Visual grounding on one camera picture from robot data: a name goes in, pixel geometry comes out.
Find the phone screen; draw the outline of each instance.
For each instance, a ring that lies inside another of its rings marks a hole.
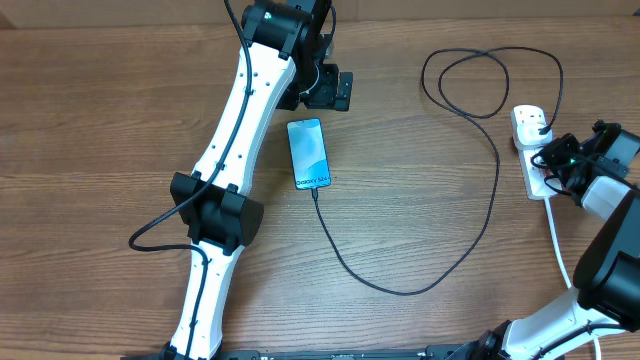
[[[305,190],[330,185],[331,175],[320,119],[290,122],[287,131],[296,188]]]

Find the white power cable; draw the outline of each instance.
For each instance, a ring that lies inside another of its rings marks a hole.
[[[551,212],[551,202],[549,198],[544,198],[544,207],[547,209],[547,218],[549,219],[549,229],[551,229],[551,240],[553,241],[553,250],[556,253],[556,260],[558,260],[558,266],[562,273],[562,278],[567,288],[571,288],[571,279],[567,274],[567,269],[564,267],[564,261],[562,260],[562,253],[560,252],[560,245],[558,245],[558,235],[556,234],[556,224],[553,221],[553,213]],[[597,338],[593,339],[593,349],[596,356],[596,360],[602,359],[602,352],[600,351],[600,341]]]

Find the white power strip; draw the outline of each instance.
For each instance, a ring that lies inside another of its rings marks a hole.
[[[527,197],[531,200],[543,200],[556,195],[556,192],[544,183],[547,172],[531,164],[533,155],[553,139],[553,130],[549,130],[545,135],[540,135],[540,129],[547,126],[544,112],[533,105],[516,106],[511,111],[511,125],[513,126],[513,142],[518,148]],[[557,179],[551,179],[548,183],[556,189],[562,187]]]

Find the wall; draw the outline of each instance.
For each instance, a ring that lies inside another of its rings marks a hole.
[[[233,0],[237,16],[251,0]],[[638,0],[334,0],[340,21],[632,15]],[[0,28],[228,22],[222,0],[0,0]]]

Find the extension cord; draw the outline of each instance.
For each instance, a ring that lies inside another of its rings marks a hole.
[[[527,197],[531,200],[543,200],[555,195],[556,193],[544,183],[547,172],[531,164],[533,155],[553,139],[553,130],[549,130],[545,135],[539,133],[539,130],[547,125],[544,112],[541,108],[533,105],[516,106],[511,111],[511,125],[513,127],[513,142],[520,157]],[[556,189],[562,187],[557,179],[551,179],[548,182]]]

